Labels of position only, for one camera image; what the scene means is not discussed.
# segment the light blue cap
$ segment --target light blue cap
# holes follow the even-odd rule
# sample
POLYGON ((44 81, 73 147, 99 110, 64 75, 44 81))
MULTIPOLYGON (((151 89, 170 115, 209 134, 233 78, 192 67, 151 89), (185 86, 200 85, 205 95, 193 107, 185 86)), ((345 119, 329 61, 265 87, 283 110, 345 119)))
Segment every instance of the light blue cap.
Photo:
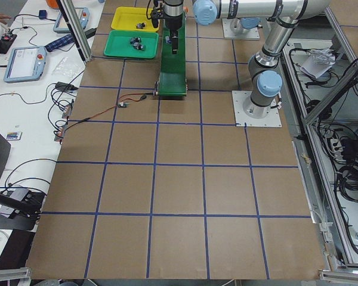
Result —
POLYGON ((257 88, 265 97, 275 97, 281 90, 282 78, 273 70, 261 73, 257 80, 257 88))
POLYGON ((240 20, 240 24, 244 29, 253 29, 255 27, 257 27, 257 25, 259 25, 260 23, 260 18, 256 17, 256 18, 241 18, 240 20))
POLYGON ((197 0, 193 4, 193 14, 198 24, 207 26, 216 20, 216 5, 211 0, 197 0))

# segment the orange object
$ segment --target orange object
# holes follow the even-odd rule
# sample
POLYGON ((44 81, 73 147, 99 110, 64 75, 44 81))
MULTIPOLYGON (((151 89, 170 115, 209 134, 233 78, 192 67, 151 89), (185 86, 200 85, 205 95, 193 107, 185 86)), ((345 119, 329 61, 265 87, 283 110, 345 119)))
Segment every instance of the orange object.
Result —
POLYGON ((47 0, 47 4, 50 8, 58 9, 57 1, 56 0, 47 0))

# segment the white mounting plate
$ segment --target white mounting plate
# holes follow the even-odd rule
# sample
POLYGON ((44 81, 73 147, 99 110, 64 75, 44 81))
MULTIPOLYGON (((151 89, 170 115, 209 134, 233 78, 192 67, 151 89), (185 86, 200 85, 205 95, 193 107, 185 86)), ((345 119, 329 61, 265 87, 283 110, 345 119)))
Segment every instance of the white mounting plate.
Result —
POLYGON ((243 34, 235 34, 234 31, 231 30, 231 22, 233 19, 222 19, 223 20, 223 32, 224 37, 226 39, 241 39, 241 40, 250 40, 250 41, 258 41, 260 40, 260 35, 258 33, 257 28, 253 28, 246 33, 243 34))
MULTIPOLYGON (((247 127, 282 127, 279 110, 277 108, 271 109, 269 114, 263 119, 252 118, 243 110, 243 102, 247 97, 251 96, 252 91, 232 91, 234 117, 236 126, 247 127)), ((271 106, 276 105, 276 100, 273 100, 271 106)))

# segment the green tray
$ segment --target green tray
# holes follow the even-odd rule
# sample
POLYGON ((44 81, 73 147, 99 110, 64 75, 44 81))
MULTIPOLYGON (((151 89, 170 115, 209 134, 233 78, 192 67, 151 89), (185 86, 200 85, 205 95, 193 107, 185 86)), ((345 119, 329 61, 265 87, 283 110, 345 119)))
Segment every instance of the green tray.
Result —
POLYGON ((157 33, 112 30, 103 54, 107 57, 155 58, 158 39, 157 33), (144 51, 139 51, 130 44, 130 39, 136 37, 141 38, 141 43, 146 47, 144 51))

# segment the white tabletop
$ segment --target white tabletop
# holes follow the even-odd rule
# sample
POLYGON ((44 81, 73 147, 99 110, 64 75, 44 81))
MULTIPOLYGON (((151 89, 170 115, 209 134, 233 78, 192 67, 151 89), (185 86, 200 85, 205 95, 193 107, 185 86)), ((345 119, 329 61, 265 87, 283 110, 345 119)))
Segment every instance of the white tabletop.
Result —
MULTIPOLYGON (((103 4, 98 3, 97 0, 73 0, 76 7, 87 7, 90 11, 90 19, 86 29, 97 27, 103 4)), ((21 14, 38 15, 39 10, 47 10, 48 18, 56 19, 58 10, 51 9, 46 1, 43 0, 28 0, 21 14)), ((19 16, 11 28, 24 26, 33 27, 38 35, 32 39, 35 45, 44 46, 51 41, 60 38, 66 34, 57 34, 53 32, 53 21, 40 20, 36 17, 19 16)), ((28 40, 35 34, 32 29, 15 30, 14 33, 18 35, 11 48, 30 46, 28 40)), ((62 47, 63 49, 70 48, 70 45, 62 47)), ((7 54, 0 55, 0 65, 8 64, 11 51, 7 54)), ((40 80, 34 82, 20 82, 20 83, 5 83, 3 81, 5 69, 0 69, 0 94, 16 92, 22 95, 27 102, 41 101, 45 96, 45 91, 50 83, 58 81, 69 83, 73 76, 68 76, 67 73, 56 73, 55 68, 61 60, 67 60, 71 63, 77 73, 84 70, 83 64, 77 49, 73 47, 69 52, 53 51, 47 54, 46 65, 44 73, 40 80)), ((65 71, 69 69, 67 65, 64 66, 65 71)), ((73 84, 79 86, 82 75, 80 75, 73 84)), ((63 95, 61 98, 71 100, 73 97, 63 95)), ((4 187, 4 182, 9 173, 24 161, 35 158, 50 158, 56 160, 60 152, 59 142, 54 141, 54 128, 47 119, 47 113, 53 102, 48 93, 47 100, 40 104, 26 105, 16 95, 4 95, 0 97, 0 134, 6 137, 8 132, 22 132, 21 140, 10 141, 11 152, 8 159, 6 170, 0 180, 0 187, 4 187)), ((50 118, 52 122, 61 118, 62 112, 54 107, 50 118)), ((12 177, 11 182, 28 177, 44 178, 51 180, 53 175, 55 163, 50 161, 34 161, 25 164, 12 177)), ((22 183, 24 186, 39 188, 45 192, 48 191, 48 184, 36 180, 29 180, 22 183)))

